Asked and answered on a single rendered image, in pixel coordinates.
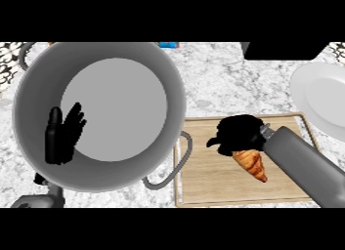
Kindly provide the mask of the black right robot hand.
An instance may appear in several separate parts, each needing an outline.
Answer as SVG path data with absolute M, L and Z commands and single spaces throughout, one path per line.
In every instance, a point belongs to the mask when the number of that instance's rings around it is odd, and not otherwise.
M 208 140 L 207 146 L 218 145 L 217 152 L 224 156 L 233 156 L 233 152 L 242 150 L 263 151 L 263 125 L 263 120 L 249 114 L 223 118 L 217 126 L 217 136 Z

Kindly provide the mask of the pale wooden tray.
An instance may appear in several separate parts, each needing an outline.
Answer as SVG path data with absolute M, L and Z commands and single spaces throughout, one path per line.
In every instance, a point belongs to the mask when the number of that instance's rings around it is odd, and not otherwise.
M 178 207 L 208 207 L 249 203 L 312 201 L 288 175 L 261 154 L 267 182 L 261 182 L 241 167 L 233 157 L 217 152 L 207 142 L 215 136 L 218 117 L 186 119 L 184 131 L 193 138 L 193 152 L 175 178 Z

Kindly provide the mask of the large grey metal pot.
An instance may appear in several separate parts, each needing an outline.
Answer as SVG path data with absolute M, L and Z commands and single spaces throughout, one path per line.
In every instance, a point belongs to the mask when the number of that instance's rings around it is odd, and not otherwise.
M 57 186 L 103 192 L 147 180 L 180 138 L 186 90 L 152 42 L 57 42 L 26 71 L 14 102 L 14 131 L 27 162 Z M 45 162 L 50 111 L 82 105 L 87 126 L 73 160 Z

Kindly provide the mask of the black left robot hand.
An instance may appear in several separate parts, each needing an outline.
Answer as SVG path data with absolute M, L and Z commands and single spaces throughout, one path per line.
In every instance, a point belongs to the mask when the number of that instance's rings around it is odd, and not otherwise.
M 67 117 L 63 117 L 63 110 L 59 106 L 51 108 L 45 129 L 45 162 L 48 164 L 61 165 L 73 160 L 75 147 L 85 126 L 85 113 L 79 103 L 75 103 Z

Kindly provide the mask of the golden brown croissant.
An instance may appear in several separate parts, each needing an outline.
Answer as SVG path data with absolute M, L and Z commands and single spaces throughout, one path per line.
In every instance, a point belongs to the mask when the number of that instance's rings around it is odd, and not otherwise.
M 267 176 L 264 173 L 264 165 L 261 161 L 260 151 L 255 149 L 233 152 L 233 158 L 248 173 L 264 183 Z

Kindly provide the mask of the white round plate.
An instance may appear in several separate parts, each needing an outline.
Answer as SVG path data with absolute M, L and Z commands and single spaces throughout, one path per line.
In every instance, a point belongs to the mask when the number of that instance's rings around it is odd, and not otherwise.
M 289 85 L 297 108 L 322 132 L 345 143 L 345 68 L 307 63 L 295 70 Z

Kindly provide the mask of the black box appliance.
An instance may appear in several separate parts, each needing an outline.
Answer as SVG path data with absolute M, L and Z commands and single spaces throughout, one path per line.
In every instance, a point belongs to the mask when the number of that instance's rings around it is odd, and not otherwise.
M 244 56 L 248 61 L 310 61 L 326 42 L 242 42 Z

